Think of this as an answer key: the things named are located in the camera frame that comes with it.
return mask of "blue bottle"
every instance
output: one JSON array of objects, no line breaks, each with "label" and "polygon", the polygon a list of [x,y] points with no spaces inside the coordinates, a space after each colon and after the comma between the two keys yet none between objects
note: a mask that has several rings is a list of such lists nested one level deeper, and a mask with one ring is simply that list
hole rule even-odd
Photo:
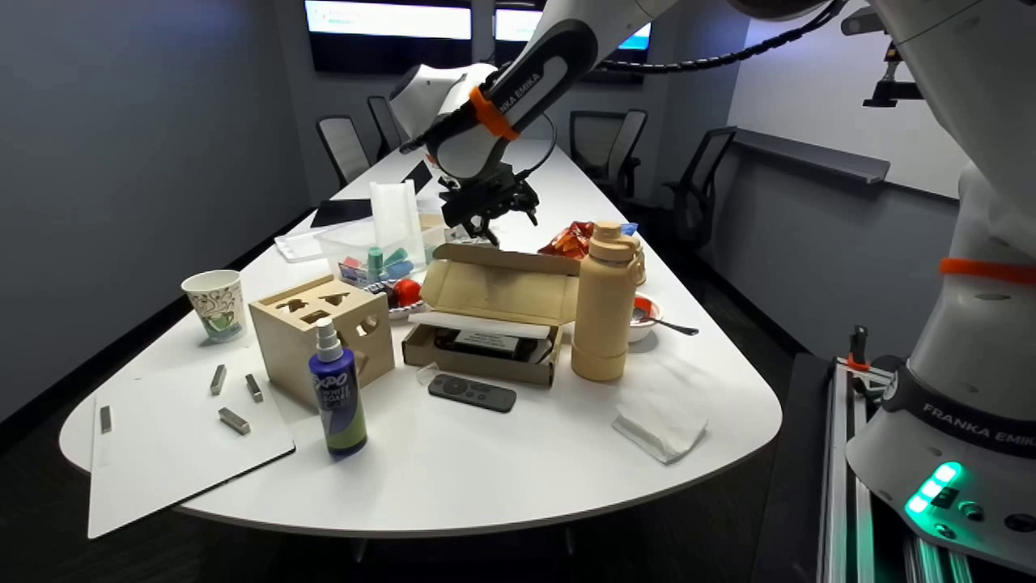
[{"label": "blue bottle", "polygon": [[310,358],[325,442],[333,457],[347,457],[366,443],[360,405],[355,358],[347,349],[325,319],[318,321],[318,354]]}]

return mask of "white table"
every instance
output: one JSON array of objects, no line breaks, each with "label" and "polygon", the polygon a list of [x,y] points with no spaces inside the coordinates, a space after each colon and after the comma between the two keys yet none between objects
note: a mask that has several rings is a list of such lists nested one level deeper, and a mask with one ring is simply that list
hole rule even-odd
[{"label": "white table", "polygon": [[[533,154],[515,145],[508,158],[528,164]],[[419,157],[387,157],[360,182],[399,182],[413,162]],[[573,216],[618,216],[564,154],[553,154],[531,174],[531,184],[539,194],[539,226],[510,214],[494,225],[501,248],[536,251]],[[355,194],[364,194],[355,182],[341,191],[341,199]],[[434,200],[437,184],[429,182],[422,204]],[[327,276],[327,263],[284,263],[269,251],[242,268],[242,291],[262,298],[315,276]],[[297,455],[180,509],[246,527],[310,534],[510,533],[639,506],[762,449],[779,427],[771,385],[655,251],[647,251],[644,291],[665,319],[696,323],[701,335],[655,332],[655,342],[627,358],[621,385],[582,383],[570,373],[564,349],[553,388],[517,388],[515,411],[493,414],[429,399],[422,375],[399,358],[394,373],[364,388],[368,443],[360,455],[329,459],[321,421],[275,394]],[[208,375],[224,359],[262,373],[252,332],[224,347],[200,347],[200,336],[197,319],[187,313],[96,393],[149,370],[177,367]],[[62,455],[84,470],[89,466],[88,427],[96,393],[62,427]],[[671,411],[701,414],[710,421],[706,438],[679,464],[661,466],[610,427],[625,399],[658,399]]]}]

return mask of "cardboard box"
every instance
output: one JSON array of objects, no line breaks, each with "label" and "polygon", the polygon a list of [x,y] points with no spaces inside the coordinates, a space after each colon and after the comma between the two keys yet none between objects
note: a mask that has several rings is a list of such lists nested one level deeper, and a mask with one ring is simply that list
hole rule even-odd
[{"label": "cardboard box", "polygon": [[564,257],[501,252],[494,248],[440,248],[423,278],[422,303],[429,312],[550,326],[550,354],[515,364],[440,349],[434,326],[419,323],[401,354],[407,367],[437,367],[465,375],[553,385],[560,326],[577,319],[580,263]]},{"label": "cardboard box", "polygon": [[355,354],[360,385],[394,370],[387,298],[352,288],[336,276],[269,294],[249,304],[265,375],[275,388],[318,411],[310,358],[321,319],[329,319],[341,342]]}]

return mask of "green light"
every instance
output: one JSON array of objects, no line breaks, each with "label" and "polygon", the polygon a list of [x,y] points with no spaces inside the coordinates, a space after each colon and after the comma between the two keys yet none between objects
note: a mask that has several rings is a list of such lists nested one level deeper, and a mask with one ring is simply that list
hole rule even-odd
[{"label": "green light", "polygon": [[948,483],[955,483],[955,481],[960,481],[965,478],[965,466],[960,464],[941,464],[940,470],[937,470],[937,483],[941,483],[941,485],[948,485]]},{"label": "green light", "polygon": [[941,485],[929,481],[926,485],[918,485],[918,497],[933,503],[941,497]]},{"label": "green light", "polygon": [[929,503],[918,499],[918,497],[912,497],[911,506],[907,506],[907,512],[912,512],[912,516],[924,516],[926,509],[929,509]]}]

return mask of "wooden block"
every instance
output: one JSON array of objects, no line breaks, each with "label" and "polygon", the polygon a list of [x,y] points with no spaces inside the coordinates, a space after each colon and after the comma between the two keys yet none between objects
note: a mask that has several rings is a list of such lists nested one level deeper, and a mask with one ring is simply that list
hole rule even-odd
[{"label": "wooden block", "polygon": [[321,319],[329,319],[341,342],[355,354],[360,385],[394,370],[384,294],[325,276],[259,298],[249,312],[269,383],[315,411],[315,375],[306,364],[315,358],[315,332]]}]

